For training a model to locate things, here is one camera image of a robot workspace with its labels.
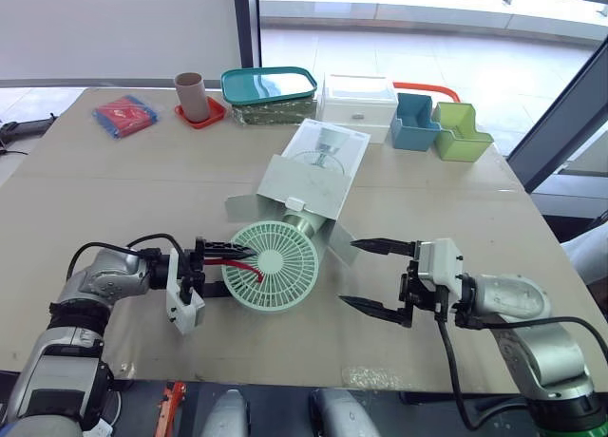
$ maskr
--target red tool handle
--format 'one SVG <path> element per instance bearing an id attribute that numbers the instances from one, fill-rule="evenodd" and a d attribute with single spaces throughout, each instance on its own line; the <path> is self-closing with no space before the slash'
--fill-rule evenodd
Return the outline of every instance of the red tool handle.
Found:
<path id="1" fill-rule="evenodd" d="M 251 271 L 257 276 L 257 283 L 261 283 L 264 279 L 264 275 L 259 269 L 250 266 L 247 263 L 243 263 L 241 261 L 235 261 L 233 259 L 205 259 L 204 264 L 214 265 L 214 264 L 225 264 L 226 266 L 232 266 L 234 268 L 245 269 L 247 271 Z"/>

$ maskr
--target table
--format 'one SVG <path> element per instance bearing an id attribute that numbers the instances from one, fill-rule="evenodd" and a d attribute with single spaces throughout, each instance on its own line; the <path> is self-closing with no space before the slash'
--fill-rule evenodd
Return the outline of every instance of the table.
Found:
<path id="1" fill-rule="evenodd" d="M 161 121 L 113 141 L 90 113 L 126 93 L 161 106 Z M 81 244 L 164 231 L 188 247 L 195 236 L 224 240 L 243 226 L 227 221 L 223 202 L 255 192 L 295 127 L 240 127 L 226 119 L 193 130 L 173 115 L 176 103 L 172 90 L 89 89 L 0 188 L 0 369 L 23 367 Z M 548 292 L 555 314 L 582 316 L 608 337 L 562 248 L 493 147 L 471 164 L 371 144 L 340 222 L 357 238 L 454 238 L 469 272 L 528 276 Z M 260 315 L 232 298 L 208 299 L 204 324 L 185 337 L 167 321 L 163 292 L 128 298 L 110 320 L 104 359 L 122 378 L 449 391 L 432 314 L 416 313 L 414 327 L 404 330 L 336 297 L 362 295 L 396 307 L 404 269 L 398 256 L 362 253 L 348 267 L 328 252 L 315 288 L 294 309 Z M 208 277 L 219 277 L 219 269 L 209 268 Z M 595 341 L 571 331 L 597 389 L 608 390 Z M 516 391 L 489 332 L 453 325 L 450 332 L 465 391 Z"/>

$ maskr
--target white cardboard box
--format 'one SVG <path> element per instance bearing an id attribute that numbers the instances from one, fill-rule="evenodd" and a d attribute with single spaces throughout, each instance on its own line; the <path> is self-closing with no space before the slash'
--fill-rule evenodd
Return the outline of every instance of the white cardboard box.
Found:
<path id="1" fill-rule="evenodd" d="M 397 105 L 392 82 L 383 76 L 327 74 L 317 117 L 368 133 L 370 143 L 383 143 Z"/>

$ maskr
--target teal tray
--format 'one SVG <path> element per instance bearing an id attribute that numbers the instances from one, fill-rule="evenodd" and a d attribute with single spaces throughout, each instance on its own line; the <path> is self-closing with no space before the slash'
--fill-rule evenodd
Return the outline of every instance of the teal tray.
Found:
<path id="1" fill-rule="evenodd" d="M 256 105 L 310 97 L 316 81 L 298 66 L 231 69 L 221 75 L 221 91 L 231 105 Z"/>

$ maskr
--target green organizer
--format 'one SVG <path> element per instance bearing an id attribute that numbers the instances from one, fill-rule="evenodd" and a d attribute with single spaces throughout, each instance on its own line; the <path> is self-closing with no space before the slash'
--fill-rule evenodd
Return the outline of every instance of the green organizer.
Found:
<path id="1" fill-rule="evenodd" d="M 494 139 L 475 128 L 475 108 L 468 103 L 438 103 L 432 120 L 442 130 L 435 139 L 441 160 L 475 162 Z"/>

